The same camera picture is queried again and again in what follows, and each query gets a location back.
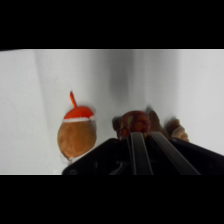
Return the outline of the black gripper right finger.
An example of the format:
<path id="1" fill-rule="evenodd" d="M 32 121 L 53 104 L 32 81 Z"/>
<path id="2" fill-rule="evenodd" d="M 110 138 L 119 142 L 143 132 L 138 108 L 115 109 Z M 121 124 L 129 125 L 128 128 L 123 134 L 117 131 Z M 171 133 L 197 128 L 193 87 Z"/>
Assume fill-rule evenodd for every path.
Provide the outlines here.
<path id="1" fill-rule="evenodd" d="M 151 138 L 181 175 L 199 175 L 200 172 L 160 133 L 152 132 Z"/>

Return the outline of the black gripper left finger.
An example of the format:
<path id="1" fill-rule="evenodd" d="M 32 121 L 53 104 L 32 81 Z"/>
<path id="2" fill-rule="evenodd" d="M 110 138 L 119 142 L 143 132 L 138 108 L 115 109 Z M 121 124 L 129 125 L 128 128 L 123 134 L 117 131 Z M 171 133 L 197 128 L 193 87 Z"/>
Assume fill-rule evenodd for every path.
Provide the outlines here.
<path id="1" fill-rule="evenodd" d="M 132 170 L 134 175 L 152 175 L 151 162 L 143 135 L 140 132 L 131 134 Z"/>

